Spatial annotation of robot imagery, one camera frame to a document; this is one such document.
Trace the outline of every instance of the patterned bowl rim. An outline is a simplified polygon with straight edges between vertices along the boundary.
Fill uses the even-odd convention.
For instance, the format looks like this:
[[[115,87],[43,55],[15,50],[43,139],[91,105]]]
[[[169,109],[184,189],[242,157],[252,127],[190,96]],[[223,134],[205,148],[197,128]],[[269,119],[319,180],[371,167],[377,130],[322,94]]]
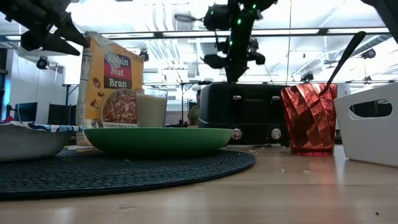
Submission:
[[[35,131],[46,131],[51,133],[57,132],[82,132],[83,128],[81,126],[71,126],[71,125],[52,125],[52,124],[35,124],[29,122],[20,122],[20,121],[1,121],[0,126],[5,125],[14,125],[18,127],[23,127]]]

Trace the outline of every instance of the red faceted cup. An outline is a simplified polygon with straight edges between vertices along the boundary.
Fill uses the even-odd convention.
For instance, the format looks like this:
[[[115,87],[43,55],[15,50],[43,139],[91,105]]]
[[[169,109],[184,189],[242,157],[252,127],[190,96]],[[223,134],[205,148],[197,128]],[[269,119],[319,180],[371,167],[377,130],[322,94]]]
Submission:
[[[292,154],[332,156],[335,148],[337,85],[307,83],[282,90]]]

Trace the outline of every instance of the white bowl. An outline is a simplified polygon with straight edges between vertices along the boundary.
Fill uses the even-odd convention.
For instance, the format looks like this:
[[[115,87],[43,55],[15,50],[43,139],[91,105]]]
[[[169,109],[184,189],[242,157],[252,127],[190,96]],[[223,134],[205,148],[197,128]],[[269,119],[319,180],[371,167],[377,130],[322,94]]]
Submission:
[[[40,159],[62,151],[78,126],[0,122],[0,162]]]

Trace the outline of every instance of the cereal box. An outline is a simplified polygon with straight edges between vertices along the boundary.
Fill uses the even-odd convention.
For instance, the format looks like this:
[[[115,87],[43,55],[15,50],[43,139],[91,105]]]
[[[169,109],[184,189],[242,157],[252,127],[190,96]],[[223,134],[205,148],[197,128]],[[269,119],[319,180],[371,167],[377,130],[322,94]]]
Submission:
[[[137,125],[136,91],[142,89],[144,59],[96,32],[87,32],[83,50],[76,123],[88,128]],[[84,133],[79,146],[87,146]]]

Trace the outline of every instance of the glass of milk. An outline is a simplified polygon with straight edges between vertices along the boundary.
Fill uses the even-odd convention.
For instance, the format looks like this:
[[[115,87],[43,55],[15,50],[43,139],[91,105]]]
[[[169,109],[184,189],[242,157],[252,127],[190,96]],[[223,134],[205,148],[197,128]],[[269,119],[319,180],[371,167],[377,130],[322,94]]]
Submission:
[[[164,127],[167,107],[167,91],[145,89],[136,93],[138,127]]]

